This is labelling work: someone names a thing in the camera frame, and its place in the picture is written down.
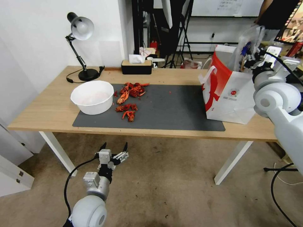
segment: white bowl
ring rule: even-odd
[[[101,80],[89,81],[76,87],[70,95],[71,101],[89,115],[101,114],[113,104],[113,86]]]

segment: floor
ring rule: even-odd
[[[253,143],[217,186],[213,178],[236,141],[68,133],[55,136],[75,164],[91,159],[104,142],[115,153],[128,142],[129,159],[113,173],[106,227],[290,226],[270,195],[273,173],[263,171],[274,162],[277,166],[284,163],[264,142]],[[71,179],[71,206],[85,196],[85,172],[96,171],[97,166],[98,161],[89,163]],[[21,168],[35,177],[33,187],[0,198],[1,226],[62,226],[68,214],[63,200],[68,173],[63,165],[45,145]],[[294,172],[281,177],[302,180]],[[283,210],[302,226],[303,184],[288,186],[276,181],[274,189]]]

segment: screen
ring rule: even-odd
[[[300,1],[278,33],[275,41],[283,43],[303,42],[303,4]]]

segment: gray desk mat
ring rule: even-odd
[[[120,92],[122,84],[112,84]],[[149,85],[140,98],[129,97],[124,104],[136,103],[138,111],[133,122],[122,120],[122,113],[114,105],[104,113],[87,115],[79,112],[73,126],[98,128],[134,128],[225,131],[223,123],[206,118],[201,86],[196,85]]]

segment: bag handle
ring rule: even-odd
[[[209,62],[210,60],[212,60],[212,58],[208,58],[208,59],[206,60],[206,62],[204,62],[204,65],[202,66],[202,69],[204,69],[204,66],[205,66],[206,63]]]
[[[201,84],[204,84],[208,80],[208,78],[211,75],[212,71],[214,71],[214,73],[216,74],[217,73],[217,68],[215,66],[211,66],[209,68],[209,70],[207,71],[207,73],[206,73],[205,76],[202,76],[202,74],[200,74],[198,76],[199,81],[200,81]]]

